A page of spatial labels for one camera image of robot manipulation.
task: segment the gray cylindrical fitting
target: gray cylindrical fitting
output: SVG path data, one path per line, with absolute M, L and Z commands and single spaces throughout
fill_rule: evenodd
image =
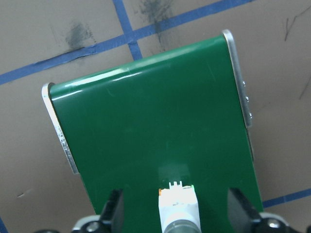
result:
M 176 220 L 166 227 L 164 233 L 201 233 L 201 231 L 189 220 Z

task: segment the scratch mark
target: scratch mark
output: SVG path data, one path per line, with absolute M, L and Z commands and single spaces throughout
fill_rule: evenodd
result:
M 287 37 L 288 37 L 288 34 L 290 33 L 290 30 L 292 29 L 293 27 L 293 24 L 295 23 L 296 19 L 299 17 L 299 16 L 302 16 L 304 13 L 306 13 L 308 10 L 311 9 L 311 6 L 309 6 L 308 8 L 306 8 L 303 12 L 299 13 L 298 15 L 296 15 L 292 21 L 292 23 L 290 24 L 290 26 L 288 26 L 288 21 L 289 21 L 289 18 L 286 19 L 286 33 L 285 33 L 285 39 L 284 41 L 287 40 Z
M 309 84 L 310 84 L 310 80 L 311 80 L 311 76 L 309 77 L 309 79 L 308 79 L 308 81 L 307 81 L 305 87 L 303 88 L 303 90 L 302 90 L 302 92 L 301 92 L 301 94 L 300 94 L 300 96 L 299 96 L 299 100 L 301 100 L 302 96 L 305 94 L 305 92 L 306 92 L 306 90 L 307 90 L 307 88 L 308 88 L 308 86 L 309 86 Z
M 210 73 L 211 73 L 211 75 L 212 75 L 212 77 L 213 77 L 214 82 L 215 82 L 215 81 L 216 81 L 215 75 L 214 75 L 212 69 L 210 68 L 209 63 L 207 63 L 207 66 L 208 66 L 208 69 L 209 69 L 209 71 L 210 71 Z
M 112 97 L 115 97 L 115 95 L 114 95 L 114 94 L 112 94 L 112 93 L 109 91 L 109 89 L 108 89 L 108 88 L 106 88 L 106 90 L 107 90 L 107 92 L 108 92 L 108 94 L 109 94 L 109 95 L 111 95 Z
M 22 198 L 22 197 L 24 197 L 26 194 L 30 193 L 32 190 L 33 190 L 32 188 L 26 190 L 25 192 L 23 192 L 23 193 L 17 195 L 17 198 Z
M 21 198 L 22 196 L 24 196 L 25 194 L 24 193 L 21 193 L 21 194 L 19 194 L 17 197 L 18 198 Z

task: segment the white plastic part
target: white plastic part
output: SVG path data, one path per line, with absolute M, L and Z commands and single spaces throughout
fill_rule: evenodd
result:
M 159 190 L 159 212 L 162 232 L 176 220 L 189 220 L 201 231 L 199 205 L 194 187 L 184 186 L 180 181 L 173 185 L 169 183 L 169 189 Z

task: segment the blue painter's tape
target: blue painter's tape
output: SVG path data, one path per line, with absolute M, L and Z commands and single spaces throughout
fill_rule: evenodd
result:
M 123 1 L 122 0 L 113 0 L 113 4 L 115 5 L 116 12 L 122 27 L 122 30 L 124 34 L 129 38 L 131 41 L 128 44 L 128 47 L 130 49 L 130 52 L 132 54 L 132 57 L 134 60 L 138 60 L 142 58 L 140 48 L 138 46 L 137 40 L 132 37 L 132 26 L 130 23 L 130 20 L 127 16 L 126 9 L 124 7 Z
M 8 233 L 2 219 L 0 218 L 0 233 Z
M 110 40 L 106 40 L 104 42 L 85 47 L 79 50 L 71 51 L 68 53 L 61 54 L 59 56 L 41 61 L 36 62 L 30 65 L 27 65 L 25 67 L 21 67 L 12 71 L 9 71 L 7 73 L 0 75 L 0 85 L 25 77 L 30 74 L 34 74 L 37 72 L 40 72 L 42 70 L 58 66 L 60 64 L 64 64 L 70 61 L 73 61 L 80 57 L 85 57 L 93 54 L 97 54 L 100 52 L 104 52 L 116 47 L 119 47 L 121 45 L 125 45 L 129 43 L 129 41 L 126 40 L 126 37 L 124 35 L 120 35 L 117 37 L 114 37 Z
M 136 40 L 144 37 L 159 33 L 184 23 L 189 23 L 196 19 L 206 17 L 212 14 L 219 13 L 221 11 L 228 10 L 233 7 L 237 7 L 253 0 L 222 0 L 213 4 L 197 8 L 192 11 L 185 12 L 183 14 L 171 17 L 169 19 L 158 22 L 157 24 L 149 25 L 134 31 L 134 38 Z
M 125 11 L 125 7 L 121 0 L 113 0 L 113 1 L 116 2 L 117 4 L 121 2 L 122 6 L 120 8 L 119 6 L 116 8 L 118 9 L 122 8 L 123 11 Z M 51 67 L 55 67 L 63 63 L 73 61 L 79 57 L 97 54 L 97 53 L 111 50 L 113 48 L 116 48 L 116 47 L 119 47 L 125 44 L 129 44 L 129 49 L 131 51 L 133 58 L 135 60 L 139 59 L 141 57 L 141 52 L 138 47 L 137 40 L 153 35 L 155 33 L 179 26 L 181 24 L 191 22 L 196 19 L 209 16 L 211 14 L 215 14 L 215 13 L 228 10 L 236 6 L 246 4 L 251 1 L 252 0 L 221 0 L 213 4 L 203 6 L 198 9 L 169 18 L 167 20 L 163 20 L 161 22 L 158 22 L 156 25 L 155 24 L 149 25 L 149 26 L 146 26 L 146 27 L 134 30 L 134 31 L 130 30 L 132 29 L 132 27 L 129 28 L 130 24 L 128 21 L 128 17 L 126 16 L 126 19 L 124 19 L 123 14 L 121 14 L 121 10 L 120 10 L 118 15 L 120 14 L 120 19 L 121 19 L 120 22 L 122 21 L 121 25 L 123 25 L 122 28 L 124 32 L 126 31 L 123 35 L 114 37 L 110 40 L 107 40 L 107 41 L 104 41 L 104 42 L 101 42 L 101 43 L 98 43 L 98 44 L 95 44 L 89 47 L 82 48 L 80 50 L 68 52 L 68 53 L 53 57 L 45 61 L 33 63 L 25 67 L 21 67 L 16 70 L 12 70 L 10 72 L 1 74 L 0 85 L 22 78 L 22 77 L 25 77 L 27 75 L 30 75 L 36 72 L 40 72 L 42 70 L 45 70 Z
M 266 200 L 262 203 L 264 208 L 268 208 L 268 207 L 272 207 L 275 205 L 280 205 L 286 202 L 290 202 L 293 200 L 297 200 L 297 199 L 301 199 L 301 198 L 305 198 L 305 197 L 309 197 L 311 196 L 311 188 L 310 189 L 306 189 L 306 190 L 302 190 L 296 193 L 291 193 L 279 198 L 273 198 L 271 200 Z

